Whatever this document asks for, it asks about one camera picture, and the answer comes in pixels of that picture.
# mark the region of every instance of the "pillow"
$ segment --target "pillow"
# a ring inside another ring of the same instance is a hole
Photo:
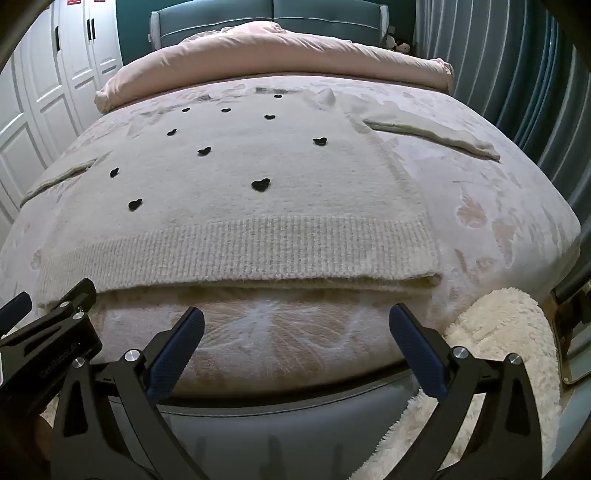
[[[279,26],[279,24],[275,22],[269,22],[268,20],[256,20],[254,22],[243,23],[242,25],[237,25],[235,27],[224,27],[221,30],[199,32],[195,35],[185,38],[181,43],[193,41],[202,37],[208,37],[209,35],[224,33],[228,35],[237,35],[240,33],[287,33],[287,30],[284,30]]]
[[[325,73],[405,82],[450,93],[452,66],[441,59],[424,60],[334,37],[249,33],[207,35],[165,47],[133,61],[112,76],[95,104],[101,113],[176,88],[264,73]]]

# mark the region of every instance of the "wardrobe door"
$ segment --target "wardrobe door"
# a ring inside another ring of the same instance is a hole
[[[16,52],[17,85],[26,92],[33,118],[55,161],[80,135],[82,127],[74,111],[72,96],[58,67],[61,50],[55,5],[43,11],[21,40]]]
[[[98,73],[99,87],[103,88],[123,65],[119,50],[115,0],[85,0],[90,18],[92,52]]]
[[[12,55],[0,73],[0,245],[17,218],[23,195],[50,158],[28,99],[15,81],[19,68]]]
[[[68,5],[67,0],[56,0],[54,7],[60,34],[57,58],[63,63],[74,109],[85,130],[101,117],[95,105],[99,79],[92,55],[90,18],[84,3]]]

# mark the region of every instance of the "mattress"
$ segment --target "mattress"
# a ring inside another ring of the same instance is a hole
[[[580,225],[548,179],[488,121],[444,93],[389,82],[283,74],[215,82],[168,92],[113,111],[64,154],[131,135],[154,114],[227,92],[285,94],[325,88],[394,101],[490,142],[500,162],[412,135],[379,132],[421,187],[440,246],[436,286],[398,293],[355,290],[226,288],[191,285],[100,293],[90,311],[103,342],[95,361],[118,359],[170,328],[188,306],[202,309],[205,336],[177,384],[182,397],[244,396],[328,384],[371,372],[402,355],[388,310],[403,301],[424,325],[442,332],[475,300],[516,287],[541,301],[578,252]],[[44,241],[83,171],[31,195],[0,252],[0,299],[34,291]],[[72,278],[72,285],[79,278]],[[26,323],[44,313],[34,303]]]

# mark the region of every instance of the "curtain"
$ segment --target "curtain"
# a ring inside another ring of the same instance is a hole
[[[537,0],[418,0],[416,52],[442,58],[454,97],[513,140],[567,199],[581,256],[559,302],[591,279],[591,74]]]

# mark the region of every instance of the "metal screw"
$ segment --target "metal screw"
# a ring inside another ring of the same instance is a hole
[[[139,358],[139,350],[129,350],[125,352],[125,359],[128,362],[135,362]]]
[[[468,356],[468,349],[462,346],[457,346],[453,349],[453,356],[459,359],[466,358]]]
[[[74,359],[74,361],[72,362],[72,366],[74,368],[80,368],[82,365],[84,365],[84,359],[81,356]]]
[[[511,362],[513,365],[521,365],[521,361],[521,357],[516,353],[509,354],[509,362]]]

